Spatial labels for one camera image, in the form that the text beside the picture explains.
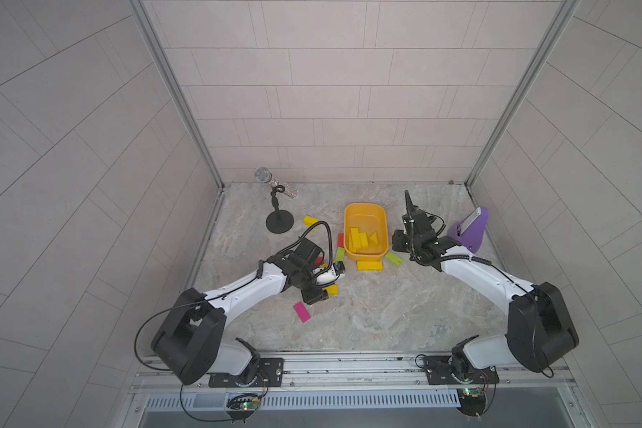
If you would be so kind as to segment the yellow plastic bin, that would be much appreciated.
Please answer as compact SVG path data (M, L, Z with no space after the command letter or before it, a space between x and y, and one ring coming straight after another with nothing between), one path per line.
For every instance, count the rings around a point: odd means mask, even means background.
M360 232L378 233L380 244L368 247L352 253L348 248L350 242L350 229L358 228ZM355 261L381 261L390 250L390 237L388 233L387 214L385 209L374 203L351 203L345 208L343 234L345 240L345 251L351 260Z

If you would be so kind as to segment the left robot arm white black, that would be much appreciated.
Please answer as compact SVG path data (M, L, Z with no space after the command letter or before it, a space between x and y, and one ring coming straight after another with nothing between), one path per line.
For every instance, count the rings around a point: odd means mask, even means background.
M328 287L344 275L333 260L333 236L326 221L317 221L297 241L258 263L250 274L230 285L199 292L189 288L174 305L162 310L165 319L151 340L151 350L163 367L183 385L205 375L228 375L242 385L258 377L260 353L241 338L224 342L226 327L260 302L293 287L302 302L313 305L329 297Z

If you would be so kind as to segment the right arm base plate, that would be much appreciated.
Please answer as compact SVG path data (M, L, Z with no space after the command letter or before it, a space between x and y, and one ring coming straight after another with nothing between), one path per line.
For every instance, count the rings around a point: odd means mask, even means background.
M429 385L489 385L499 383L499 375L491 367L477 369L461 358L451 355L415 357L415 364L426 373Z

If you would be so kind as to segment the yellow long block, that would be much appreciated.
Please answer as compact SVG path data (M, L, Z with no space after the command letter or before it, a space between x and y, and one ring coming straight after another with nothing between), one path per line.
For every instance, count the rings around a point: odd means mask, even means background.
M350 229L350 242L348 243L348 248L352 253L357 253L358 250L362 249L362 241L358 228Z

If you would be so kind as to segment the yellow block of pair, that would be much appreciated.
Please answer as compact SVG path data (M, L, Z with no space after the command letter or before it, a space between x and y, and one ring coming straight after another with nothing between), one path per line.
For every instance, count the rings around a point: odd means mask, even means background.
M329 285L324 288L324 290L327 292L328 295L338 295L339 294L339 286L338 285Z

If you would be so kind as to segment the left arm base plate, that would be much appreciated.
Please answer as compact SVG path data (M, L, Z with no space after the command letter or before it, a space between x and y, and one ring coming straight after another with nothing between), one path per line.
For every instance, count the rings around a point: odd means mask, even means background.
M210 388L280 387L284 371L283 358L255 358L242 374L210 374Z

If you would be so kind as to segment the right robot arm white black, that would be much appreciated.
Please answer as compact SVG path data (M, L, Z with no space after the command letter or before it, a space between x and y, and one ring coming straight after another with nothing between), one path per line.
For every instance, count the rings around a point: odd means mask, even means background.
M393 233L392 249L466 283L508 317L504 335L463 340L451 350L449 364L436 365L438 370L459 383L472 383L485 369L514 363L543 374L578 347L578 331L556 286L535 285L506 273L457 239L441 237L433 228L436 216L415 205L409 193L405 204L404 228Z

